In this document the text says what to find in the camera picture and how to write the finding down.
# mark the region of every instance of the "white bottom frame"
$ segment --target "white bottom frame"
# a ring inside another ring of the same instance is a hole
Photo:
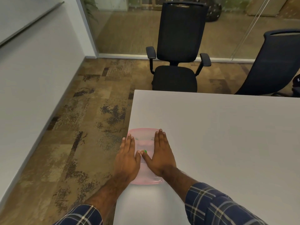
[[[120,58],[120,59],[148,59],[147,55],[126,55],[126,54],[99,54],[99,58]],[[240,59],[240,58],[216,58],[211,57],[212,62],[228,62],[228,63],[249,63],[253,64],[255,59]],[[201,61],[200,57],[197,57],[195,61]]]

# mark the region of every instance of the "wooden floor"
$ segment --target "wooden floor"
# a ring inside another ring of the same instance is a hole
[[[93,12],[98,22],[90,19],[91,29],[99,52],[142,55],[147,46],[156,49],[160,14],[161,11],[150,10]],[[212,58],[230,58],[253,19],[242,13],[222,12],[218,21],[205,24],[199,52]],[[266,31],[299,25],[300,20],[260,17],[235,58],[255,59]]]
[[[154,67],[167,64],[154,61]],[[181,64],[196,70],[199,63]],[[250,64],[212,63],[198,92],[234,94]],[[151,90],[147,60],[88,59],[0,214],[1,225],[52,224],[110,177],[128,132],[134,90]],[[283,90],[291,91],[291,85]],[[107,224],[113,224],[114,211]]]

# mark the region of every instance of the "plaid shirt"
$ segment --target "plaid shirt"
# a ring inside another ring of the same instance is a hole
[[[190,187],[185,211],[191,225],[267,225],[229,196],[205,183]],[[102,225],[100,212],[91,205],[73,208],[54,225]]]

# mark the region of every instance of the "pink lid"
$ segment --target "pink lid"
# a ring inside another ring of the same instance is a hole
[[[154,135],[158,129],[150,128],[140,128],[140,129],[131,129],[128,131],[128,134],[131,134],[135,139],[135,152],[134,154],[140,151],[147,151],[147,154],[152,159],[154,153]],[[145,160],[141,158],[141,168],[137,177],[131,182],[131,184],[136,185],[151,185],[161,183],[163,179],[156,176],[147,166]]]

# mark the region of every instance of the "glass panel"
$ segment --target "glass panel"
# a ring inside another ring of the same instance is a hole
[[[210,9],[200,46],[212,58],[231,58],[254,16],[245,14],[250,0],[90,0],[91,31],[100,53],[145,55],[157,48],[165,1],[197,1]]]
[[[261,0],[253,0],[251,8],[255,8]],[[234,58],[255,59],[264,42],[266,31],[299,28],[300,0],[267,0],[253,29],[243,41]]]

